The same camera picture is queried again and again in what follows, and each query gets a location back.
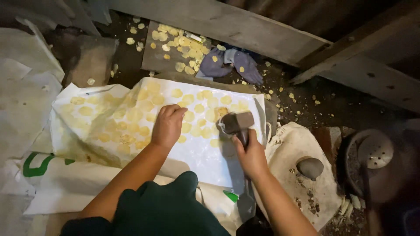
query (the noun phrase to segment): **grey glove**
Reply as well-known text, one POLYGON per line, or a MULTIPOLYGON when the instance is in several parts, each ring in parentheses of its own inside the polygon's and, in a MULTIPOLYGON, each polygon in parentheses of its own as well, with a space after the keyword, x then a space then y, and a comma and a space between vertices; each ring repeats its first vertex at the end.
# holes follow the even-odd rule
POLYGON ((224 62, 233 63, 236 71, 250 84, 261 85, 263 83, 263 77, 256 67, 257 63, 249 54, 229 49, 225 52, 224 62))
POLYGON ((220 51, 216 47, 207 54, 200 65, 200 71, 207 77, 223 77, 232 71, 232 67, 222 68, 224 51, 220 51))

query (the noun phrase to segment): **dirt floor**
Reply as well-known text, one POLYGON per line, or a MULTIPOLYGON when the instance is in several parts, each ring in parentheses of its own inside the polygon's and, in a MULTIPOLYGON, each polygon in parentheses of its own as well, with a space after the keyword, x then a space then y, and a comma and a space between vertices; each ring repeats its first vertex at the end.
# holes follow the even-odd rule
MULTIPOLYGON (((111 11, 111 17, 113 23, 109 26, 96 24, 104 37, 112 37, 120 41, 113 61, 113 64, 118 64, 119 70, 109 80, 109 84, 122 84, 132 88, 141 78, 149 76, 149 71, 141 69, 143 51, 136 51, 135 44, 128 45, 126 40, 132 37, 136 43, 145 42, 147 27, 138 30, 137 34, 132 34, 129 32, 130 27, 138 24, 133 22, 132 16, 111 11)), ((147 26, 149 21, 141 19, 140 23, 147 26)), ((360 130, 389 127, 403 119, 416 117, 408 111, 321 77, 291 86, 289 80, 296 75, 295 68, 269 58, 259 57, 255 60, 258 63, 259 72, 264 75, 264 84, 258 86, 257 91, 270 94, 272 90, 270 102, 277 105, 278 121, 282 125, 294 121, 309 129, 322 126, 347 126, 360 130)), ((240 84, 244 79, 233 70, 227 76, 215 78, 214 81, 240 84)), ((263 231, 267 235, 273 234, 270 229, 267 229, 267 222, 263 222, 264 219, 251 221, 264 226, 263 231)), ((367 235, 365 223, 363 212, 355 210, 350 220, 341 224, 332 220, 321 233, 325 236, 367 235)))

